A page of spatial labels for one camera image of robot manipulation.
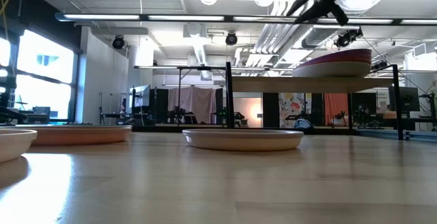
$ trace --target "mural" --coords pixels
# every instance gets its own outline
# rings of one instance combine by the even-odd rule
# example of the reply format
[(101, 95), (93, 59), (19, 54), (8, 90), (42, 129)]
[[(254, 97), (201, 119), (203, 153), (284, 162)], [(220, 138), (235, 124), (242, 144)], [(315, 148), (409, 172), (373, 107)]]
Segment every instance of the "mural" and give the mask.
[(279, 125), (281, 128), (293, 128), (294, 120), (285, 120), (289, 115), (299, 115), (305, 109), (305, 101), (307, 103), (306, 114), (311, 113), (311, 94), (279, 94)]

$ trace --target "ceiling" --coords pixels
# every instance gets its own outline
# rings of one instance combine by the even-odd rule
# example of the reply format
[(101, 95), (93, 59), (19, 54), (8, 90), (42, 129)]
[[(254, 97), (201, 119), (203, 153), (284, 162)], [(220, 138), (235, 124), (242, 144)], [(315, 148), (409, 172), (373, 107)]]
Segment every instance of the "ceiling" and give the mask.
[[(270, 7), (258, 6), (254, 1), (218, 0), (214, 5), (204, 5), (200, 0), (45, 0), (62, 12), (81, 13), (143, 13), (143, 14), (234, 14), (234, 15), (265, 15), (272, 10)], [(437, 0), (381, 0), (367, 10), (364, 16), (381, 17), (426, 17), (437, 16), (435, 5)], [(118, 27), (147, 27), (149, 32), (160, 44), (162, 63), (166, 59), (186, 59), (194, 55), (193, 47), (181, 45), (179, 39), (185, 23), (99, 23), (100, 28), (116, 29)], [(259, 24), (226, 24), (208, 23), (208, 36), (212, 37), (211, 44), (205, 46), (207, 55), (234, 56), (235, 50), (241, 45), (253, 45), (260, 36), (263, 25)], [(225, 36), (228, 31), (235, 31), (238, 36), (237, 46), (226, 46)], [(364, 39), (357, 40), (349, 48), (370, 48), (371, 44), (379, 53), (392, 51), (402, 44), (417, 43), (424, 39), (437, 38), (437, 27), (363, 27)], [(131, 44), (138, 42), (137, 36), (130, 36)], [(314, 51), (309, 57), (319, 57), (337, 51), (333, 48), (333, 41), (327, 41)], [(391, 61), (399, 64), (403, 55), (394, 55)]]

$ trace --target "table surface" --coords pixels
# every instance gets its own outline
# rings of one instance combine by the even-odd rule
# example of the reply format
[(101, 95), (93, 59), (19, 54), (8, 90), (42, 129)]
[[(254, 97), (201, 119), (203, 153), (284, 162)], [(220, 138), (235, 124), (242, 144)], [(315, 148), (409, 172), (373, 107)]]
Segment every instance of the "table surface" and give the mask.
[(0, 223), (435, 223), (437, 146), (306, 136), (297, 150), (188, 147), (181, 134), (31, 148), (0, 164)]

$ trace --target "computer monitor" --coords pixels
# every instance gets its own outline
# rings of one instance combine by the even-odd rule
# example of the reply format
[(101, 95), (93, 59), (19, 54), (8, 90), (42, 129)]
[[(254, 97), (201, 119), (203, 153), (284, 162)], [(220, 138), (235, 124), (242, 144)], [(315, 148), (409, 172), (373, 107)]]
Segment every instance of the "computer monitor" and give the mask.
[[(395, 88), (389, 87), (390, 110), (396, 111)], [(419, 91), (415, 87), (399, 87), (401, 111), (420, 111)]]

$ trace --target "metal pole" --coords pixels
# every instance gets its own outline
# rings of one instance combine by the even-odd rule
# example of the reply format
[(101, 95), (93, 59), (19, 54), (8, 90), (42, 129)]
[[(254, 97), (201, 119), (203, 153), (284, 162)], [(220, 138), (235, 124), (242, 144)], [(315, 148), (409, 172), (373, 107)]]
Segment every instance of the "metal pole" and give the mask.
[(352, 131), (352, 95), (348, 94), (348, 123), (349, 123), (349, 130)]
[(179, 114), (180, 114), (180, 82), (182, 80), (182, 69), (179, 69), (179, 85), (178, 85), (178, 112), (176, 113), (176, 119), (178, 120), (178, 126), (180, 123)]
[(396, 104), (396, 123), (397, 123), (397, 139), (404, 139), (404, 125), (402, 124), (402, 108), (401, 98), (399, 93), (399, 73), (397, 64), (393, 64), (393, 84), (395, 88), (395, 104)]
[(234, 123), (234, 93), (232, 89), (231, 63), (226, 62), (226, 99), (227, 99), (227, 127), (235, 128)]

